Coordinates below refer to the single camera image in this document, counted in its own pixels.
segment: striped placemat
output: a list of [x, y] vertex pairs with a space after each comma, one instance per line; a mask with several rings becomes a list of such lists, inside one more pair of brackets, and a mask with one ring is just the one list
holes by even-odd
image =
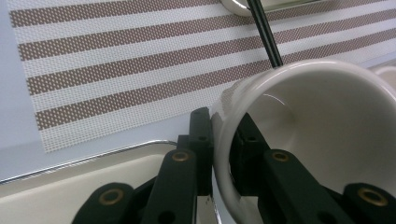
[[[8, 7], [47, 152], [212, 105], [236, 80], [270, 69], [253, 19], [219, 0]], [[329, 0], [268, 19], [284, 63], [396, 51], [395, 0]]]

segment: screw hole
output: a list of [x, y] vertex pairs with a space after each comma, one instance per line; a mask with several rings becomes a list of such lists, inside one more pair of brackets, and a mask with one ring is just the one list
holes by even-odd
[[165, 211], [158, 216], [158, 222], [161, 224], [171, 224], [175, 221], [176, 216], [173, 212]]
[[113, 205], [123, 198], [121, 189], [109, 189], [103, 192], [99, 197], [99, 203], [102, 205]]
[[288, 161], [289, 160], [289, 156], [283, 152], [274, 152], [273, 158], [276, 161]]
[[189, 159], [189, 154], [187, 154], [186, 152], [177, 152], [172, 155], [172, 159], [174, 161], [186, 161]]
[[375, 206], [388, 205], [387, 198], [373, 189], [361, 188], [358, 190], [358, 195], [367, 203], [371, 203]]
[[321, 223], [324, 224], [337, 224], [337, 220], [335, 219], [335, 217], [327, 212], [319, 212], [318, 219]]

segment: white tray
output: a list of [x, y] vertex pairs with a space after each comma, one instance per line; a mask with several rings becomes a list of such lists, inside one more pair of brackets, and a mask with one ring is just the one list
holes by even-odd
[[[71, 223], [96, 189], [111, 182], [137, 188], [158, 174], [163, 156], [175, 148], [151, 142], [10, 179], [0, 185], [0, 223]], [[210, 197], [199, 197], [197, 223], [218, 223], [213, 208]]]

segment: black rod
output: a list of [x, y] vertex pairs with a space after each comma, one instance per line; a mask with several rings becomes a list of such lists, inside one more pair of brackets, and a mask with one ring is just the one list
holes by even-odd
[[262, 2], [260, 0], [247, 0], [247, 3], [250, 7], [254, 21], [256, 22], [257, 29], [259, 30], [262, 43], [267, 51], [271, 65], [273, 68], [282, 66], [282, 58], [280, 57], [274, 35], [271, 31], [270, 25], [268, 24], [264, 9], [262, 8]]

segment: brass screw insert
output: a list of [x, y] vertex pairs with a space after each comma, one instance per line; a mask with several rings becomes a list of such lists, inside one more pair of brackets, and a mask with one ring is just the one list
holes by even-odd
[[388, 200], [373, 189], [361, 188], [358, 190], [358, 195], [367, 203], [381, 207], [388, 205]]
[[186, 161], [189, 159], [189, 157], [189, 154], [187, 154], [186, 152], [177, 152], [172, 155], [172, 159], [174, 161]]
[[[115, 199], [108, 199], [107, 197], [111, 197], [113, 195], [111, 194], [117, 194], [117, 197]], [[117, 202], [119, 202], [123, 198], [123, 191], [121, 189], [109, 189], [102, 193], [99, 197], [99, 203], [102, 205], [113, 205]]]
[[272, 154], [274, 160], [276, 161], [288, 161], [289, 160], [289, 156], [283, 152], [274, 152]]

